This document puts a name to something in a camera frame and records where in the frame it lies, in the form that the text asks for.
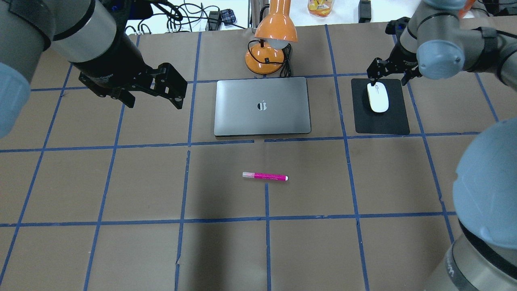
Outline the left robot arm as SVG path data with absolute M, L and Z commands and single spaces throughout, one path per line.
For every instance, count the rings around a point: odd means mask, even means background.
M 125 33 L 128 20 L 144 20 L 152 6 L 183 17 L 166 0 L 2 0 L 0 134 L 7 136 L 28 101 L 42 52 L 52 48 L 80 71 L 98 97 L 132 108 L 133 91 L 183 107 L 187 81 L 170 63 L 148 66 Z

